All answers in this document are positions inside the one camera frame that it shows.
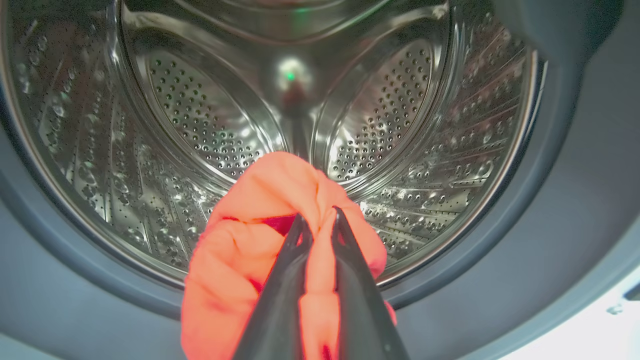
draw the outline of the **black object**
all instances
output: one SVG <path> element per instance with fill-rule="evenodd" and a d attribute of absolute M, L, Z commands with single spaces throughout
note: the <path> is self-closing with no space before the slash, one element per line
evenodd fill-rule
<path fill-rule="evenodd" d="M 332 245 L 340 298 L 340 359 L 408 359 L 349 222 L 340 208 L 335 209 Z M 311 243 L 308 225 L 298 214 L 247 323 L 234 360 L 303 359 L 298 300 L 304 294 Z"/>

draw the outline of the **garment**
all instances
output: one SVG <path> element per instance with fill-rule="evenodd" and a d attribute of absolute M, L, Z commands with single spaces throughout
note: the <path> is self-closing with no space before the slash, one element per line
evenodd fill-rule
<path fill-rule="evenodd" d="M 274 152 L 256 161 L 213 209 L 185 280 L 182 347 L 190 360 L 231 359 L 293 218 L 314 241 L 299 301 L 305 359 L 337 359 L 340 322 L 331 231 L 342 208 L 374 278 L 387 251 L 344 189 L 306 161 Z M 390 314 L 395 322 L 393 310 Z"/>

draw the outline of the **orange cloth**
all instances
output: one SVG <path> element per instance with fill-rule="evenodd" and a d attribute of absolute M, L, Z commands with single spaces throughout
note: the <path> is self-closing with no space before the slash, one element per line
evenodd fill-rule
<path fill-rule="evenodd" d="M 340 323 L 331 231 L 342 208 L 374 278 L 387 251 L 342 187 L 302 159 L 265 155 L 214 208 L 185 280 L 182 347 L 190 360 L 231 359 L 295 214 L 314 237 L 300 298 L 306 360 L 338 359 Z M 389 308 L 395 323 L 393 310 Z"/>

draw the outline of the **perforated metal surface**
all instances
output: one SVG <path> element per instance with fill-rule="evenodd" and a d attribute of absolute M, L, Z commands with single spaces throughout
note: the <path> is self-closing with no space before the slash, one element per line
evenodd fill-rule
<path fill-rule="evenodd" d="M 308 157 L 385 242 L 386 284 L 468 229 L 530 124 L 535 52 L 468 4 L 398 4 L 285 45 L 176 4 L 13 14 L 13 125 L 71 219 L 176 285 L 248 166 L 271 151 Z"/>

